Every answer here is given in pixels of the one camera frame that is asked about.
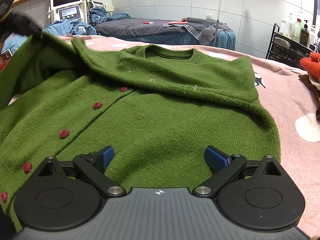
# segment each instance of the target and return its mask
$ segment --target tiled wall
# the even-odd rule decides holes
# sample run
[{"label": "tiled wall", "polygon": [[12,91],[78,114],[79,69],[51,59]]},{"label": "tiled wall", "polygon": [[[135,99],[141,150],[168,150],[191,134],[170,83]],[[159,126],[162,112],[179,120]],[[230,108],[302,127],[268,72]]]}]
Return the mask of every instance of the tiled wall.
[{"label": "tiled wall", "polygon": [[[111,0],[96,0],[99,2],[107,2],[111,4]],[[36,22],[42,28],[49,25],[48,20],[48,7],[50,0],[31,0],[13,7],[13,11],[28,16],[31,20]]]},{"label": "tiled wall", "polygon": [[[217,17],[218,0],[112,0],[115,12],[132,17],[176,20]],[[312,20],[314,0],[222,0],[220,20],[236,34],[236,50],[265,57],[274,23],[291,12],[304,11]]]}]

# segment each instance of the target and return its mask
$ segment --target sweater collar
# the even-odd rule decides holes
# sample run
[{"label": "sweater collar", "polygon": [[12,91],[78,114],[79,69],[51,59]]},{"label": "sweater collar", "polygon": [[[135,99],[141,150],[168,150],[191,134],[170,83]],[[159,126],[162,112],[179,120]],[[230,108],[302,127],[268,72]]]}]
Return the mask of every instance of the sweater collar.
[{"label": "sweater collar", "polygon": [[155,44],[141,47],[137,50],[136,56],[146,58],[146,51],[153,52],[154,54],[167,59],[187,59],[192,63],[197,63],[201,57],[201,52],[196,49],[170,50]]}]

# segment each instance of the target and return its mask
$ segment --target pink bedsheet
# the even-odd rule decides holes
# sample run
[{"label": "pink bedsheet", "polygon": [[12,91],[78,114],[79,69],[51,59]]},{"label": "pink bedsheet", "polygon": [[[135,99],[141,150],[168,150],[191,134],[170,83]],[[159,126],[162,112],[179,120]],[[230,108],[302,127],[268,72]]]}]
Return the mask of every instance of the pink bedsheet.
[{"label": "pink bedsheet", "polygon": [[[60,37],[71,43],[72,37]],[[129,42],[102,36],[83,36],[93,50],[121,50],[147,43]],[[233,60],[243,53],[200,45],[160,45],[174,50],[196,48],[212,57]],[[306,200],[299,228],[307,235],[320,235],[320,123],[311,92],[299,80],[305,71],[282,63],[249,56],[256,73],[256,86],[261,104],[275,119],[281,142],[281,164],[299,187]]]}]

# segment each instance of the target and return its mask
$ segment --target bed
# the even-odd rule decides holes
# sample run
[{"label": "bed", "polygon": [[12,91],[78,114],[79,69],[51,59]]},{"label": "bed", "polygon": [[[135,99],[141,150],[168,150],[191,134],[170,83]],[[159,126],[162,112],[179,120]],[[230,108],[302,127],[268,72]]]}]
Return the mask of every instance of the bed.
[{"label": "bed", "polygon": [[[60,37],[71,43],[73,37]],[[124,41],[114,37],[83,36],[88,48],[98,51],[121,50],[146,43]],[[281,164],[306,200],[298,227],[307,235],[320,235],[320,177],[318,149],[320,123],[316,121],[316,104],[308,88],[299,80],[306,72],[282,63],[256,58],[240,52],[199,45],[160,45],[167,49],[196,48],[225,60],[248,56],[256,73],[255,85],[262,106],[273,116],[280,136]]]},{"label": "bed", "polygon": [[[164,27],[170,20],[154,20],[127,18],[116,21],[107,21],[96,25],[97,34],[105,37],[115,37],[125,41],[140,41],[154,44],[166,45],[206,45],[213,46],[214,20],[203,20],[198,18],[187,18],[188,22],[195,23],[195,29],[189,30],[183,25]],[[205,35],[197,35],[201,28],[207,31]],[[236,36],[225,24],[219,24],[218,39],[216,47],[235,50]]]}]

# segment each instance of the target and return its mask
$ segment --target knit fabric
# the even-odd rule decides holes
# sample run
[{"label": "knit fabric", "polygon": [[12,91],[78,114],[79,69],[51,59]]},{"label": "knit fabric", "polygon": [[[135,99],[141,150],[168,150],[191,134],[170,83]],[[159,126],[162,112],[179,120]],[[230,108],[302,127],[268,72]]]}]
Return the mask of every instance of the knit fabric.
[{"label": "knit fabric", "polygon": [[[49,35],[30,38],[0,72],[4,211],[20,230],[14,196],[49,155],[72,160],[111,145],[115,157],[105,175],[126,190],[193,189],[212,176],[208,145],[279,160],[277,128],[254,78],[249,57],[226,61],[156,45],[98,52],[79,38],[72,46]],[[16,93],[22,96],[7,106]],[[69,134],[60,139],[63,130]],[[32,165],[27,174],[25,163]]]}]

